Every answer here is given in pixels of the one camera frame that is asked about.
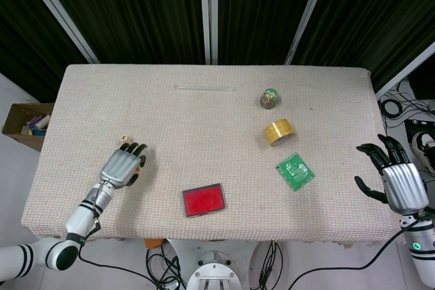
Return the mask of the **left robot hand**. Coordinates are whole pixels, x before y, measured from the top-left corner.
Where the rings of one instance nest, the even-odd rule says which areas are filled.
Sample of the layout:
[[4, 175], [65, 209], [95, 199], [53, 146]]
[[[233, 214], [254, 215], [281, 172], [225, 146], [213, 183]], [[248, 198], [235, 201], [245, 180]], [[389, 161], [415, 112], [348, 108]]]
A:
[[145, 166], [146, 156], [142, 154], [146, 144], [123, 143], [115, 150], [100, 171], [100, 180], [115, 189], [131, 186]]

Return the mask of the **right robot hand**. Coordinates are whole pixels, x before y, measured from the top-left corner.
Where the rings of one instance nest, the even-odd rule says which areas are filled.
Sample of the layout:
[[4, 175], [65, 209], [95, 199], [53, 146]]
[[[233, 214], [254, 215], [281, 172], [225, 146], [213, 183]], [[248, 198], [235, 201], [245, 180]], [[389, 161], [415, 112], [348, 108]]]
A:
[[378, 135], [387, 151], [378, 145], [365, 143], [356, 147], [365, 153], [377, 169], [383, 182], [383, 191], [369, 188], [361, 177], [354, 180], [368, 197], [388, 204], [399, 215], [414, 215], [429, 206], [425, 185], [417, 167], [409, 160], [403, 146], [390, 136]]

